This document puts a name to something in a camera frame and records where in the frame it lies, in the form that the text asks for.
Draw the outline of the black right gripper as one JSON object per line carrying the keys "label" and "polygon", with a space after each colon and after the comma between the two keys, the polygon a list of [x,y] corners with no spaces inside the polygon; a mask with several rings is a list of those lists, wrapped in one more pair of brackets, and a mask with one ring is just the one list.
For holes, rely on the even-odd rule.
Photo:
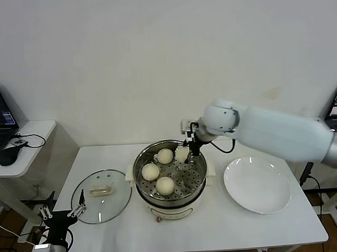
{"label": "black right gripper", "polygon": [[212,141],[212,134],[203,129],[188,132],[188,140],[183,141],[183,147],[189,147],[186,163],[191,164],[200,154],[200,148]]}

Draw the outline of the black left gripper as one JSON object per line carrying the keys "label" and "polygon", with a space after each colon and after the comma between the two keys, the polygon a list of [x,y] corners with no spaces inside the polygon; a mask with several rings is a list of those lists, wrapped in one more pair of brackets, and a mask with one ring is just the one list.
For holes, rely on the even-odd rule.
{"label": "black left gripper", "polygon": [[49,228],[46,238],[46,244],[66,244],[66,235],[71,225],[77,222],[77,219],[82,216],[87,207],[85,204],[84,189],[81,190],[78,204],[71,211],[53,211],[55,191],[46,199],[43,205],[39,208],[41,217]]}

